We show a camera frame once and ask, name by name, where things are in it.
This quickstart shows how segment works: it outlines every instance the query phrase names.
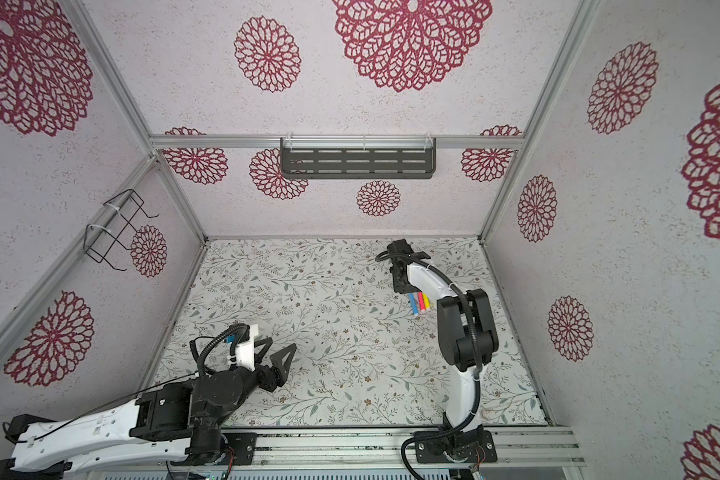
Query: aluminum frame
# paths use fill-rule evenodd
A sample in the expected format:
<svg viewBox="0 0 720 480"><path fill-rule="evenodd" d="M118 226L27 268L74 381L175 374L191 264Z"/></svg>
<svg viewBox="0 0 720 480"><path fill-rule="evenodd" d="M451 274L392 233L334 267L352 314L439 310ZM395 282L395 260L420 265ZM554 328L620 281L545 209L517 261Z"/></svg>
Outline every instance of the aluminum frame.
<svg viewBox="0 0 720 480"><path fill-rule="evenodd" d="M518 182L524 171L531 152L536 148L544 127L550 119L552 107L560 97L564 84L573 71L576 59L581 52L586 36L594 24L597 10L603 0L580 0L552 69L544 82L539 100L534 107L528 126L525 129L525 145L516 153L507 168L499 193L490 206L488 217L480 229L480 239L488 242L496 228L496 223L506 208L509 197L519 187Z"/></svg>
<svg viewBox="0 0 720 480"><path fill-rule="evenodd" d="M483 135L150 135L155 149L162 148L280 148L280 139L288 148L421 149L508 148L521 149L525 137Z"/></svg>
<svg viewBox="0 0 720 480"><path fill-rule="evenodd" d="M141 182L155 166L154 160L145 158L128 178L126 178L123 184L118 187L117 191L122 192L136 188L139 182ZM127 198L125 195L118 198L115 201L115 206L123 206ZM117 212L114 208L102 206L96 215L90 221L86 222L85 225L106 225L115 215L117 215ZM13 309L8 318L0 324L0 366L10 357L10 354L21 338L26 336L32 325L37 321L38 315L50 301L49 298L57 293L58 285L67 278L67 275L80 260L86 258L83 252L85 225L83 225L67 249L59 255L46 273L32 286L29 293L27 293L16 308ZM99 234L95 234L94 242L96 238L98 238L98 235Z"/></svg>
<svg viewBox="0 0 720 480"><path fill-rule="evenodd" d="M207 251L208 245L206 243L203 243L198 247L197 252L195 253L195 259L192 261L192 266L186 272L184 280L181 283L181 289L179 290L179 293L176 294L173 305L171 305L170 313L168 315L168 322L163 327L162 333L159 337L157 337L157 340L155 341L155 344L152 348L152 352L150 353L150 364L142 375L141 383L139 384L139 390L143 390L152 385L152 379L155 376L157 367L160 366L160 360L163 359L163 350L165 349L166 345L168 345L171 335L173 335L173 327L175 327L176 322L179 321L181 309L184 306L184 302L186 302L187 297L190 296L192 283L194 283L195 277L197 276L198 272L200 272L200 267L202 265L203 259L205 259L206 257Z"/></svg>
<svg viewBox="0 0 720 480"><path fill-rule="evenodd" d="M568 427L485 426L494 439L498 462L483 464L485 468L528 468L586 466L576 437ZM434 427L387 428L225 428L223 432L254 432L256 450L253 464L235 466L236 471L284 469L360 469L403 468L400 445L414 432L433 431ZM469 468L471 464L445 463L419 465L415 446L406 451L414 468ZM113 466L107 472L139 472L155 470L156 464L144 462L132 466ZM172 472L224 472L224 466L171 466Z"/></svg>
<svg viewBox="0 0 720 480"><path fill-rule="evenodd" d="M83 5L82 0L58 0L58 3L77 33L80 43L85 47L91 62L101 74L105 85L112 93L115 103L120 108L120 111L123 112L123 116L136 137L140 148L150 157L157 156L157 152L150 142L149 126L123 77L117 70L115 61L106 48L104 40L96 29L96 25L85 5ZM162 164L166 164L164 158L162 159ZM189 202L186 200L186 197L181 192L181 188L179 188L175 179L168 180L168 183L171 184L169 192L176 202L180 214L184 217L185 222L190 226L194 235L198 237L200 242L203 242L206 237L205 231L202 229L202 225Z"/></svg>

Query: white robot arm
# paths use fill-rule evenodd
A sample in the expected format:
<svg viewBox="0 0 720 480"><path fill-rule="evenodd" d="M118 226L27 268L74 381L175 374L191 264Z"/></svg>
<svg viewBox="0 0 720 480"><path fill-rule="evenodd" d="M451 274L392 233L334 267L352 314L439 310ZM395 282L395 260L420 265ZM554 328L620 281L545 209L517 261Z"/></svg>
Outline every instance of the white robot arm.
<svg viewBox="0 0 720 480"><path fill-rule="evenodd" d="M402 460L417 479L423 480L408 463L404 450L417 443L419 463L472 461L476 447L491 444L477 416L480 407L480 377L483 365L498 351L499 341L488 295L482 290L461 292L457 285L426 260L425 252L413 252L405 240L387 245L376 255L377 262L390 260L392 286L396 293L423 292L437 304L438 344L451 365L451 385L443 425L437 434L423 433L406 440ZM481 460L495 462L493 458Z"/></svg>

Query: enclosure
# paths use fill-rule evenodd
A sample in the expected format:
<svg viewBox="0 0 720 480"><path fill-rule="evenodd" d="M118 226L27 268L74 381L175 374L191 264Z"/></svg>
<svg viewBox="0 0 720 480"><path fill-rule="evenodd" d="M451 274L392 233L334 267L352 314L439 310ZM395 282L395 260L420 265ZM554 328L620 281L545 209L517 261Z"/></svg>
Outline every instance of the enclosure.
<svg viewBox="0 0 720 480"><path fill-rule="evenodd" d="M501 466L720 478L720 2L57 1L0 0L0 459L244 322L297 345L262 466L400 467L455 389L405 238L488 294Z"/></svg>

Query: floor mat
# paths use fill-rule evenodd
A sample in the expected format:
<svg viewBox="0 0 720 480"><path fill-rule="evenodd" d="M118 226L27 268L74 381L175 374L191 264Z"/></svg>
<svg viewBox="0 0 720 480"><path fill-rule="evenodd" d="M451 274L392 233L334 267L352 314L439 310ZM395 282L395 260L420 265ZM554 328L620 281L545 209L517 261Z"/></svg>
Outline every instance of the floor mat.
<svg viewBox="0 0 720 480"><path fill-rule="evenodd" d="M257 390L227 425L405 425L442 422L448 367L434 310L414 316L392 291L391 240L218 240L192 285L155 382L195 370L189 341L234 322L258 323L275 352L298 345L291 376ZM479 415L498 425L546 424L480 245L474 238L409 240L462 290L482 288L500 347L486 367ZM199 350L208 340L198 340ZM223 346L206 362L226 364Z"/></svg>

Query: textured wall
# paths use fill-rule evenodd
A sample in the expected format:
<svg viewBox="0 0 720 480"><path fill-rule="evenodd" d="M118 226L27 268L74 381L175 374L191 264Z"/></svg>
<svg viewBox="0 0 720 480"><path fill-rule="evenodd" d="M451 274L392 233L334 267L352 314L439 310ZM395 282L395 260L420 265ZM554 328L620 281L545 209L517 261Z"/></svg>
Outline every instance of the textured wall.
<svg viewBox="0 0 720 480"><path fill-rule="evenodd" d="M720 478L720 2L602 7L488 248L595 478Z"/></svg>
<svg viewBox="0 0 720 480"><path fill-rule="evenodd" d="M0 423L21 413L69 418L138 389L198 245L157 172L136 191L159 216L139 212L133 225L142 233L128 227L122 237L139 249L115 246L107 255L127 271L86 258L60 285L50 312L2 368ZM114 230L123 224L114 221ZM108 244L101 237L96 247ZM10 450L0 428L0 458Z"/></svg>
<svg viewBox="0 0 720 480"><path fill-rule="evenodd" d="M431 180L290 181L277 149L229 149L222 181L179 183L208 235L475 235L500 181L467 178L462 153L439 150ZM166 156L173 165L179 157Z"/></svg>
<svg viewBox="0 0 720 480"><path fill-rule="evenodd" d="M528 121L576 1L86 5L154 131L479 134Z"/></svg>
<svg viewBox="0 0 720 480"><path fill-rule="evenodd" d="M88 2L150 128L496 134L528 122L576 5ZM440 150L431 180L285 180L277 150L174 150L210 235L474 235L510 155Z"/></svg>
<svg viewBox="0 0 720 480"><path fill-rule="evenodd" d="M26 6L0 2L0 323L144 158L60 11Z"/></svg>

